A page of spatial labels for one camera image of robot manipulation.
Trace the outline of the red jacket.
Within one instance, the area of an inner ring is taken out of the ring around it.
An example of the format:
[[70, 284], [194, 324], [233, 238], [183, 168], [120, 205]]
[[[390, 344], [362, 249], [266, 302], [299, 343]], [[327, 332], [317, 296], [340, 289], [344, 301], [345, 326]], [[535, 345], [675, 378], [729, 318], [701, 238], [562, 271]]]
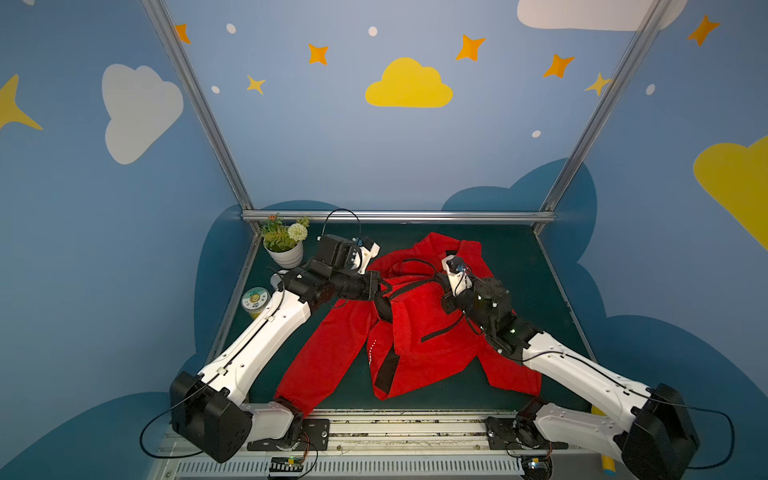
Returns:
[[477, 241], [430, 233], [413, 247], [376, 259], [386, 282], [382, 300], [338, 301], [286, 370], [275, 400], [310, 414], [364, 354], [372, 389], [386, 400], [440, 382], [479, 361], [490, 386], [537, 395], [542, 376], [504, 358], [460, 310], [444, 311], [451, 292], [442, 261], [460, 257], [481, 279], [492, 272]]

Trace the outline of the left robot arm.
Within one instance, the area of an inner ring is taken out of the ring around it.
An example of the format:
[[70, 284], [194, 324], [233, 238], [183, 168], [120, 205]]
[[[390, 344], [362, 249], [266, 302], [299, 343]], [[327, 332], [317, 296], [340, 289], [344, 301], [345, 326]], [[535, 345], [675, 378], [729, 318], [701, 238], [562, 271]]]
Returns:
[[374, 298], [380, 275], [368, 266], [379, 251], [368, 237], [323, 235], [308, 261], [275, 273], [274, 294], [250, 326], [198, 373], [181, 372], [172, 382], [172, 429], [219, 463], [256, 441], [295, 446], [303, 413], [286, 401], [249, 406], [250, 388], [282, 344], [320, 306], [334, 298]]

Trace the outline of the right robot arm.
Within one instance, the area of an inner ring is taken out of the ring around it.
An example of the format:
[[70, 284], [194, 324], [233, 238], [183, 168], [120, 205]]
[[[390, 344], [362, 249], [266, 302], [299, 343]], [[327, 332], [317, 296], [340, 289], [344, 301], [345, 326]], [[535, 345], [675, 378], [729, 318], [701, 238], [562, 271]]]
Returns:
[[575, 352], [513, 313], [509, 292], [495, 278], [446, 272], [448, 305], [477, 326], [501, 356], [558, 382], [598, 414], [533, 402], [518, 414], [530, 442], [566, 443], [621, 461], [638, 479], [680, 479], [700, 441], [682, 395], [651, 388]]

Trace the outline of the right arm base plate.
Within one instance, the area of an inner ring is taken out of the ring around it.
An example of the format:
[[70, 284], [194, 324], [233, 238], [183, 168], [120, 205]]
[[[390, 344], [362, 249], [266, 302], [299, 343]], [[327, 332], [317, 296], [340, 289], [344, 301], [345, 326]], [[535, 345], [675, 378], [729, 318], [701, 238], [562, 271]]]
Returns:
[[567, 450], [564, 442], [546, 440], [532, 421], [489, 416], [484, 420], [491, 450]]

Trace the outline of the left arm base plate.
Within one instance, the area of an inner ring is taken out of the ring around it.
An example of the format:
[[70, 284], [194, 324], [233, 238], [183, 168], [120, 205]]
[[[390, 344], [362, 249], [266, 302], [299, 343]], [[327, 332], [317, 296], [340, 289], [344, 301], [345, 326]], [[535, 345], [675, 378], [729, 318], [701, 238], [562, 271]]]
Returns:
[[248, 451], [326, 451], [330, 440], [330, 420], [325, 418], [303, 419], [292, 425], [280, 439], [260, 439], [248, 442]]

